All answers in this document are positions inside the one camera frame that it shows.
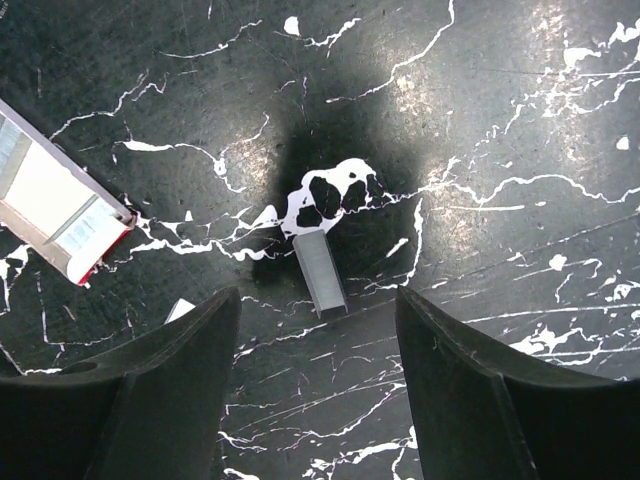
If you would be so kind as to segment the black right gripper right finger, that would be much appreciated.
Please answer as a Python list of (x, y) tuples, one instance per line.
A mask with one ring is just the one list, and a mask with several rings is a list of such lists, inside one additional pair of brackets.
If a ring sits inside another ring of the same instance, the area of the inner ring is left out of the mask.
[(415, 291), (396, 333), (427, 479), (635, 479), (639, 383), (559, 367), (458, 321)]

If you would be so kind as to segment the metal staple strip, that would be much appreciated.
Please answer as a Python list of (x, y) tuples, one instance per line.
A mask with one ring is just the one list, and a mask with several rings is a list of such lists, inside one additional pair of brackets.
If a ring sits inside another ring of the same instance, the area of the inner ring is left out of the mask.
[(323, 230), (297, 235), (294, 251), (318, 318), (336, 308), (348, 311), (341, 280)]

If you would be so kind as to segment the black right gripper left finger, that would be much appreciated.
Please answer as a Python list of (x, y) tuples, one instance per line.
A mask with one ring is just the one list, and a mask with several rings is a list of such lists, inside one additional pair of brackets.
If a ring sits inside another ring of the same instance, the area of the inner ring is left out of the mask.
[(241, 316), (228, 287), (55, 374), (1, 381), (5, 479), (207, 479)]

